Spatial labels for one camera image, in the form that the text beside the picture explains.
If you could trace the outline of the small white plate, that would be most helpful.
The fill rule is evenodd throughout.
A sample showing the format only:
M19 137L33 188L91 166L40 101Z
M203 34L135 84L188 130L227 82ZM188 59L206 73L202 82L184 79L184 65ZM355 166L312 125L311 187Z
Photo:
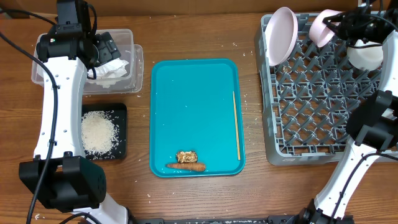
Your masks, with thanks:
M319 13L319 15L313 21L308 36L317 47L325 46L335 35L335 33L327 28L327 26L323 23L324 18L335 16L339 13L341 13L341 11L325 9Z

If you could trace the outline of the pale green bowl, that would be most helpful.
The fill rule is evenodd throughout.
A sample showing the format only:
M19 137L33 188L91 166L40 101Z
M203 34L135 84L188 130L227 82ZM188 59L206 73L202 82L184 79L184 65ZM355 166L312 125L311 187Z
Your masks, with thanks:
M375 42L367 42L357 40L355 47L363 47L363 49L347 48L347 56L350 64L360 70L375 70L380 67L383 61L382 47Z

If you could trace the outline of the large white plate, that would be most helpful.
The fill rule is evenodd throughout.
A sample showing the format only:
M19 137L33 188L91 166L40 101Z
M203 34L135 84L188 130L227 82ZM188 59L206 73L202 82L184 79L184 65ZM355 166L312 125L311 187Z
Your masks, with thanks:
M270 66L281 64L293 51L298 36L296 15L288 7L281 7L271 16L264 31L266 56Z

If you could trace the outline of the wooden chopstick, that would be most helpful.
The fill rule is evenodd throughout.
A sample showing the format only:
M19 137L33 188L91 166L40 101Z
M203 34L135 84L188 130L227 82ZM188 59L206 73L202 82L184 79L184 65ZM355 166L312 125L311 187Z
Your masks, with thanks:
M241 153L240 153L240 143L239 143L239 128L238 128L238 117L237 117L237 108L236 108L236 97L234 91L233 91L233 109L234 109L234 125L236 132L236 147L237 147L238 160L240 161Z

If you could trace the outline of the brown nut bar piece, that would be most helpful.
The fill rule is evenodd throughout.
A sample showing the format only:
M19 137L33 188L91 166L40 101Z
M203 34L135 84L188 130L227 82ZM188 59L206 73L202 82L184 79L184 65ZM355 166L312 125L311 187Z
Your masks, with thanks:
M196 163L198 161L195 151L179 151L176 158L178 163Z

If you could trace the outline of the white tissue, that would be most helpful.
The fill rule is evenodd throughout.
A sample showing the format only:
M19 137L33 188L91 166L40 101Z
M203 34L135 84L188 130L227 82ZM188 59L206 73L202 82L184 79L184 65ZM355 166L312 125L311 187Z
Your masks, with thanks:
M129 65L129 62L126 60L119 58L112 60L100 67L96 67L96 80L87 79L87 82L101 85L103 88L109 88L127 74L127 65Z

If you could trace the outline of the white rice pile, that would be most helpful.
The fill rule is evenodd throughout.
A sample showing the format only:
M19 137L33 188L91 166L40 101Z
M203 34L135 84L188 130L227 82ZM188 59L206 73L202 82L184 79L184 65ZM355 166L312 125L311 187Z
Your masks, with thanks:
M119 126L105 111L89 111L81 121L81 138L87 155L110 154L119 146Z

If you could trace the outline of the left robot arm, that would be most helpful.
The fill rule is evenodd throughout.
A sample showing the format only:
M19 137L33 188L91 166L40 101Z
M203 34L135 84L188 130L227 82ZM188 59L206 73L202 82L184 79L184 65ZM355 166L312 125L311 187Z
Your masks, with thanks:
M42 122L33 160L20 163L19 177L33 202L47 209L92 223L132 223L129 209L107 193L104 170L83 149L81 112L88 72L120 55L111 36L96 29L91 4L57 2L56 20L32 56L43 71Z

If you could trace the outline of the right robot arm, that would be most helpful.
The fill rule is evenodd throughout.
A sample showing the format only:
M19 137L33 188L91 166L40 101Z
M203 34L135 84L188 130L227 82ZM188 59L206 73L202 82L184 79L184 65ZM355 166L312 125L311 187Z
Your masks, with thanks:
M325 17L323 23L348 47L357 40L381 46L381 77L378 90L349 117L344 155L328 183L288 223L353 223L345 210L361 179L375 160L395 158L386 150L397 144L397 1L391 1L383 15L363 6Z

